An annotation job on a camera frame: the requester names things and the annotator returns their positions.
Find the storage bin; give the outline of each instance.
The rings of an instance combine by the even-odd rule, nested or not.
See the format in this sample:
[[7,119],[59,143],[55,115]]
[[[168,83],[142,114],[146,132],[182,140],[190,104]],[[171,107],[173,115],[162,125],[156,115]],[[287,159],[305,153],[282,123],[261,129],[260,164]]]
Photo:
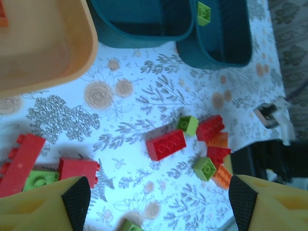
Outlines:
[[0,98],[62,84],[94,62],[97,35],[85,0],[4,0]]
[[177,43],[181,59],[201,69],[246,66],[252,55],[246,0],[194,0],[195,18],[198,2],[211,8],[210,22],[200,26],[196,20],[193,32]]
[[88,0],[99,41],[114,48],[179,41],[194,25],[191,0]]

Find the table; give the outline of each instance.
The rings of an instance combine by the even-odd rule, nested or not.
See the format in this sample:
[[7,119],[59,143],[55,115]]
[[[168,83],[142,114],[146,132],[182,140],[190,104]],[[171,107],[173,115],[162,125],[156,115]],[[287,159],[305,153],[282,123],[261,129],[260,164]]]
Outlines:
[[100,44],[81,78],[1,99],[0,161],[27,132],[47,139],[38,169],[56,170],[60,156],[98,161],[86,231],[115,230],[122,218],[146,231],[218,229],[232,217],[228,192],[191,168],[205,144],[186,137],[185,149],[155,162],[145,139],[171,131],[183,115],[221,115],[232,150],[280,137],[252,113],[284,89],[267,2],[250,0],[249,10],[254,54],[245,68],[190,68],[174,42],[136,50]]

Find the green lego brick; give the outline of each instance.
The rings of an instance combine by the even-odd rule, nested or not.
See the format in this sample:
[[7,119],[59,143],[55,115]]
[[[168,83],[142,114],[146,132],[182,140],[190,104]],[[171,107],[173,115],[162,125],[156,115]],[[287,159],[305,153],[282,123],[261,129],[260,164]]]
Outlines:
[[200,180],[204,181],[209,181],[216,172],[213,162],[208,157],[200,157],[193,166],[193,170]]
[[211,8],[198,2],[198,24],[205,26],[209,22],[211,22]]
[[32,170],[26,180],[23,191],[54,183],[58,181],[59,175],[58,172]]
[[131,221],[125,219],[119,231],[144,231],[144,230],[138,227],[137,225],[133,224]]
[[182,129],[190,136],[195,136],[199,120],[193,116],[183,116],[180,118],[177,129]]

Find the red duplo block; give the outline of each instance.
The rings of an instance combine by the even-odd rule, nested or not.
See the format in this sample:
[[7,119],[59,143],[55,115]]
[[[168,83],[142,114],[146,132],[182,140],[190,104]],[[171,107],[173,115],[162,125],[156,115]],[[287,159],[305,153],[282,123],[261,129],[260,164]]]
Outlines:
[[9,153],[11,162],[6,162],[0,169],[0,198],[20,193],[26,179],[42,150],[45,139],[32,135],[19,135],[19,148],[13,148]]
[[98,170],[100,170],[100,165],[94,160],[60,158],[59,180],[84,176],[88,178],[90,187],[94,188],[98,181],[98,178],[95,176]]
[[223,163],[223,158],[231,153],[229,148],[207,147],[207,157],[211,159],[216,168]]
[[196,132],[197,139],[199,141],[209,142],[224,128],[222,117],[215,115],[199,124]]
[[186,147],[183,131],[178,129],[146,142],[150,158],[159,161]]

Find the teal plastic bin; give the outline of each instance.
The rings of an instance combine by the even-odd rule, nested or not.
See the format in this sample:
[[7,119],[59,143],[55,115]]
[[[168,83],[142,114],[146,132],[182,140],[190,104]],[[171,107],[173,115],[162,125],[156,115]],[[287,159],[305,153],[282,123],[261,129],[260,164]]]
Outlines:
[[[210,20],[200,26],[198,2],[210,8]],[[246,0],[200,0],[193,3],[195,26],[177,43],[181,59],[191,67],[218,70],[244,67],[252,56]]]
[[188,37],[192,0],[88,0],[99,42],[114,48],[157,47]]

